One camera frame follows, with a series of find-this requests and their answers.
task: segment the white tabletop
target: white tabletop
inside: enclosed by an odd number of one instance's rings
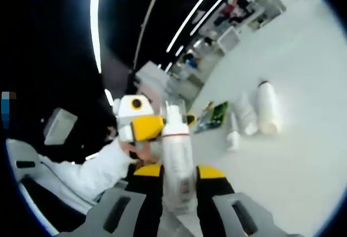
[[[347,46],[331,12],[306,0],[258,30],[216,66],[191,112],[213,100],[254,100],[261,79],[276,90],[284,130],[266,137],[243,136],[227,153],[224,124],[192,136],[196,164],[222,170],[236,192],[268,209],[288,233],[316,234],[347,186]],[[179,216],[196,236],[193,216]]]

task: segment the gray gripper base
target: gray gripper base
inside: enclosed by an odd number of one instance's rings
[[[213,201],[221,215],[227,237],[244,237],[245,233],[249,237],[290,236],[274,224],[268,210],[243,193],[215,196]]]
[[[137,216],[145,198],[144,194],[111,188],[103,194],[100,202],[88,211],[83,225],[73,232],[63,232],[56,236],[131,237],[134,234]]]

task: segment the spray bottle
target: spray bottle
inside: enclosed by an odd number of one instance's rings
[[[162,130],[164,193],[163,202],[170,212],[186,214],[196,209],[196,174],[184,102],[166,101],[166,124]]]

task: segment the white bottle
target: white bottle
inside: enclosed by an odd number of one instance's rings
[[[270,82],[264,81],[258,88],[259,130],[264,134],[280,132],[280,118],[276,93]]]
[[[230,147],[228,148],[228,151],[236,151],[239,149],[240,144],[240,134],[239,134],[239,128],[237,125],[236,115],[234,112],[230,112],[229,115],[229,121],[230,121],[230,132],[227,135],[228,141],[230,141]]]
[[[186,214],[196,209],[195,167],[189,127],[183,122],[179,107],[166,107],[166,125],[162,130],[164,194],[170,212]]]
[[[249,136],[255,134],[258,131],[258,116],[245,92],[241,93],[234,106],[235,112],[239,116],[243,132]]]

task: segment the white shirt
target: white shirt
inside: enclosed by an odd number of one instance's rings
[[[39,158],[43,164],[33,180],[83,214],[96,204],[101,193],[126,177],[129,164],[134,162],[121,149],[117,138],[82,165],[55,163],[41,155]]]

